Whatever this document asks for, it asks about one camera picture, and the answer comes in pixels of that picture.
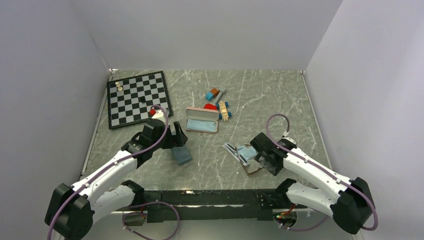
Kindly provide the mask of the brown-framed sunglasses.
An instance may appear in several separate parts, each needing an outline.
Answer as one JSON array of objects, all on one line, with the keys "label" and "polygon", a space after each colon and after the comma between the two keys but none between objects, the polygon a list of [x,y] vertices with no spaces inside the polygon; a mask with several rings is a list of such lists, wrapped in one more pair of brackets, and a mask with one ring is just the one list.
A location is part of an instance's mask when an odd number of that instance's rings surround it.
[{"label": "brown-framed sunglasses", "polygon": [[[241,145],[241,146],[251,146],[251,145],[250,144],[244,144],[244,145]],[[259,172],[260,170],[263,169],[262,166],[254,165],[253,163],[250,163],[249,166],[243,166],[242,164],[241,164],[241,166],[242,166],[242,168],[243,168],[243,170],[244,170],[244,172],[246,173],[247,176],[252,176],[253,174],[256,174],[257,172]]]}]

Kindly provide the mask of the pink glasses case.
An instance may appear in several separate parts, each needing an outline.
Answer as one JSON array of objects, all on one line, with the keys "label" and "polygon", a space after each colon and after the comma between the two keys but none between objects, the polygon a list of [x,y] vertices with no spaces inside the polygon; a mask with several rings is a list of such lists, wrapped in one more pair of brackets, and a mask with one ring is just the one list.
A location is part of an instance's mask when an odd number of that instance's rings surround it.
[{"label": "pink glasses case", "polygon": [[217,110],[187,107],[185,130],[188,132],[215,134],[219,129],[219,112]]}]

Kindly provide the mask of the light blue cleaning cloth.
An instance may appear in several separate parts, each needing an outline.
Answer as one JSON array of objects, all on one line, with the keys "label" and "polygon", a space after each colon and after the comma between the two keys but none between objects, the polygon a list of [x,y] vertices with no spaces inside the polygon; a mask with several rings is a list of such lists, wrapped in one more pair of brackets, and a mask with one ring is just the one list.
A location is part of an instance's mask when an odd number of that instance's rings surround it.
[{"label": "light blue cleaning cloth", "polygon": [[188,119],[186,128],[193,131],[215,132],[217,130],[217,122],[210,120]]}]

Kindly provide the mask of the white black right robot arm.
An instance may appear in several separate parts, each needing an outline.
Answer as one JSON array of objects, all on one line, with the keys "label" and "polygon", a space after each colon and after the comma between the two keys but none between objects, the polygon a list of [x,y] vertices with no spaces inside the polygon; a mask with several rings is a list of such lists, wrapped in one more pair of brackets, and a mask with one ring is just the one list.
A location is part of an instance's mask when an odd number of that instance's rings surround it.
[{"label": "white black right robot arm", "polygon": [[289,137],[274,143],[263,132],[250,145],[256,150],[254,159],[272,175],[285,169],[312,184],[287,178],[271,192],[275,204],[282,208],[301,205],[332,218],[345,232],[357,234],[374,216],[376,209],[368,183],[357,177],[340,175],[302,151]]}]

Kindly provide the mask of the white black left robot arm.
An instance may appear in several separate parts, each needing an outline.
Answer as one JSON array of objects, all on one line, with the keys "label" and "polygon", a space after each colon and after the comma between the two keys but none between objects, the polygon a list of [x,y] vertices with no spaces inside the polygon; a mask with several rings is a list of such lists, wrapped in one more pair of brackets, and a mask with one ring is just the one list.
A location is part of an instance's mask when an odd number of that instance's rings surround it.
[{"label": "white black left robot arm", "polygon": [[167,117],[153,117],[107,163],[89,176],[71,185],[62,183],[52,193],[44,222],[47,239],[58,233],[66,240],[81,240],[92,225],[109,213],[128,207],[139,209],[144,203],[144,189],[132,181],[109,188],[120,178],[137,170],[156,150],[183,147],[188,141],[181,124]]}]

